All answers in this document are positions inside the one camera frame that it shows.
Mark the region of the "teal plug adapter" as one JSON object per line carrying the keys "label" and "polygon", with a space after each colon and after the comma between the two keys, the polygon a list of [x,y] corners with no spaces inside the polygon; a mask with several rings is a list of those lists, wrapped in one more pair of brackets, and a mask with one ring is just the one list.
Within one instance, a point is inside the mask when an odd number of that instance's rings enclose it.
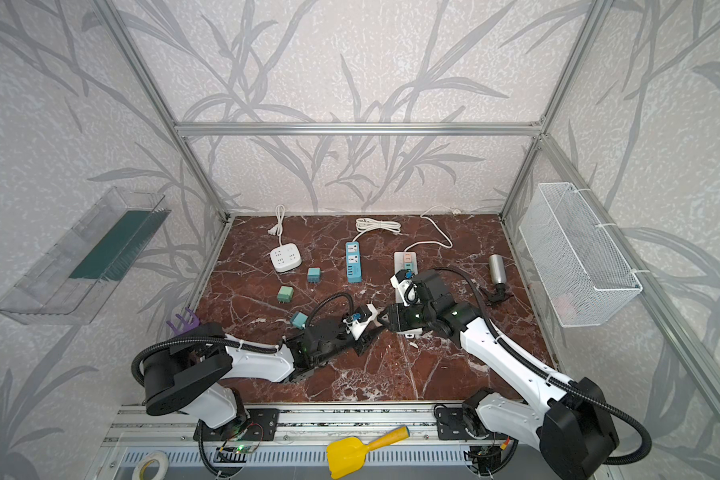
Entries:
{"label": "teal plug adapter", "polygon": [[307,272],[307,281],[309,283],[319,283],[321,280],[321,269],[319,267],[310,267]]}
{"label": "teal plug adapter", "polygon": [[308,319],[309,317],[307,314],[296,312],[291,318],[290,323],[294,328],[303,330],[307,325]]}

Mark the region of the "green plug adapter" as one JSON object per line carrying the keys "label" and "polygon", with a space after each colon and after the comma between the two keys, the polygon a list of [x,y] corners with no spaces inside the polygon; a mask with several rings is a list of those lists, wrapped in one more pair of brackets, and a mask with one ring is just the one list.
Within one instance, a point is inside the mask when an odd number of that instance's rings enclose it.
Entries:
{"label": "green plug adapter", "polygon": [[291,286],[281,286],[277,292],[277,301],[279,303],[290,303],[294,296],[294,288]]}

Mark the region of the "long white multicolour power strip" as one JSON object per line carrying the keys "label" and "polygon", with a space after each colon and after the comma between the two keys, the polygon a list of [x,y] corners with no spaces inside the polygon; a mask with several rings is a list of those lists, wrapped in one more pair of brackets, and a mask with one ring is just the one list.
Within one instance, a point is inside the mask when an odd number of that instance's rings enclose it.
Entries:
{"label": "long white multicolour power strip", "polygon": [[418,274],[418,262],[416,256],[414,264],[404,264],[402,259],[404,252],[398,251],[393,255],[394,274],[390,281],[395,290],[396,302],[408,306],[414,296],[412,278]]}

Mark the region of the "teal power strip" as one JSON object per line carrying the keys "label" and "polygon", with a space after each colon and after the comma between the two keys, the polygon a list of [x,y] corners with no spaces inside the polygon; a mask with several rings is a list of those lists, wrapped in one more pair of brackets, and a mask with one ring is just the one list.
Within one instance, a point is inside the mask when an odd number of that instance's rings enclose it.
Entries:
{"label": "teal power strip", "polygon": [[345,245],[346,274],[349,283],[362,281],[361,254],[357,241],[347,242]]}

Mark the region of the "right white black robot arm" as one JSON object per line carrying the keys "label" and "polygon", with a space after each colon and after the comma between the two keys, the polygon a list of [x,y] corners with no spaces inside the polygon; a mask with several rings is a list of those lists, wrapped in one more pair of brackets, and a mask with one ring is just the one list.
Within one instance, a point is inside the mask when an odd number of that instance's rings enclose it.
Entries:
{"label": "right white black robot arm", "polygon": [[471,398],[479,435],[501,433],[537,449],[561,479],[588,479],[603,465],[633,464],[651,453],[648,430],[608,404],[596,383],[547,366],[468,302],[394,303],[380,321],[397,333],[420,328],[448,338],[497,373],[521,398]]}

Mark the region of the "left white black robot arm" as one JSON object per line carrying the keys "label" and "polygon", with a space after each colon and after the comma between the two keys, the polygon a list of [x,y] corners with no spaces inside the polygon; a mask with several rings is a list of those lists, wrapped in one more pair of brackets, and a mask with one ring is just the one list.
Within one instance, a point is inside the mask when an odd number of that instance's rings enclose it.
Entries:
{"label": "left white black robot arm", "polygon": [[225,379],[298,383],[349,350],[363,355],[383,326],[359,313],[307,326],[276,345],[244,341],[209,322],[139,352],[131,374],[144,388],[151,416],[181,412],[211,430],[240,431],[250,423],[240,394]]}

